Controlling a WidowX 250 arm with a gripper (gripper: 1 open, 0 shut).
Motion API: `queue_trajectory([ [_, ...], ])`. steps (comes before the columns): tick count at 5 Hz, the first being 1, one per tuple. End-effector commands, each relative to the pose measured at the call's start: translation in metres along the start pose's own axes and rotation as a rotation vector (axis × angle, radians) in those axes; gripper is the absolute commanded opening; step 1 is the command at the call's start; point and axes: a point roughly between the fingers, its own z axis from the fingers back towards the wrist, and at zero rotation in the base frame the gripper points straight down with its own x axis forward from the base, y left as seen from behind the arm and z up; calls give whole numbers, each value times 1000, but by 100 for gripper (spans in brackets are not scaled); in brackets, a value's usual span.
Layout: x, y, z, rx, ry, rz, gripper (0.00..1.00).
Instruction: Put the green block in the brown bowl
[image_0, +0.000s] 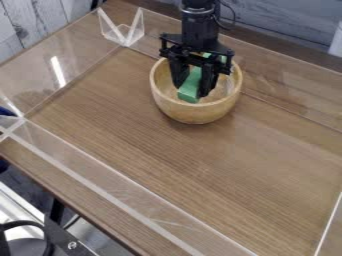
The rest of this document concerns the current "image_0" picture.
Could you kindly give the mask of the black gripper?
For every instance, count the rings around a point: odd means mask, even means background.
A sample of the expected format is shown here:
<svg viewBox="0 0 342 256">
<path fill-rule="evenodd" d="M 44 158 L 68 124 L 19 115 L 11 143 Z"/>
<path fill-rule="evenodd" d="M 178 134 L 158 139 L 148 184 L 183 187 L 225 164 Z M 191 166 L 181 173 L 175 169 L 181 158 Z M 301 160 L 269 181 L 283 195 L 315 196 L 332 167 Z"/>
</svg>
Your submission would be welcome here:
<svg viewBox="0 0 342 256">
<path fill-rule="evenodd" d="M 229 75 L 233 68 L 235 52 L 218 40 L 206 46 L 187 45 L 181 34 L 162 33 L 161 56 L 169 59 L 171 78 L 177 88 L 185 83 L 190 74 L 190 65 L 201 67 L 202 76 L 198 96 L 207 97 L 217 86 L 218 73 Z"/>
</svg>

